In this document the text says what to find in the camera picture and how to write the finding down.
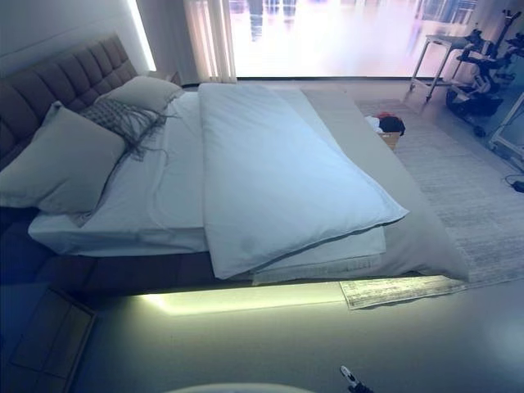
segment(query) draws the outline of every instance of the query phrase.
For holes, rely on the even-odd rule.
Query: curtain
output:
[[[201,82],[237,82],[228,0],[184,0]]]

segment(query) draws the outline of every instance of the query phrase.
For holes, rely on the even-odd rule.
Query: window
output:
[[[466,35],[477,0],[230,0],[237,76],[411,76],[426,34]],[[431,45],[419,75],[432,76]]]

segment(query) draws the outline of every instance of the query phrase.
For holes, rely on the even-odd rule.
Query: rug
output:
[[[438,296],[524,278],[524,194],[500,172],[397,100],[357,102],[364,115],[400,116],[406,127],[395,154],[417,181],[470,268],[470,282],[444,276],[341,282],[348,305]]]

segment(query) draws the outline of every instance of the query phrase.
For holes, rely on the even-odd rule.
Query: upholstered headboard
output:
[[[53,102],[80,111],[136,75],[112,34],[0,80],[0,170],[27,147]]]

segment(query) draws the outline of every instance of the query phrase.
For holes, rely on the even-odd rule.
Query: floor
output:
[[[443,107],[443,92],[423,106],[422,91],[405,97],[407,82],[267,84],[405,99],[501,177],[516,173]],[[274,382],[342,393],[344,364],[376,392],[520,392],[523,298],[524,280],[360,310],[348,310],[335,282],[93,299],[98,321],[72,391]]]

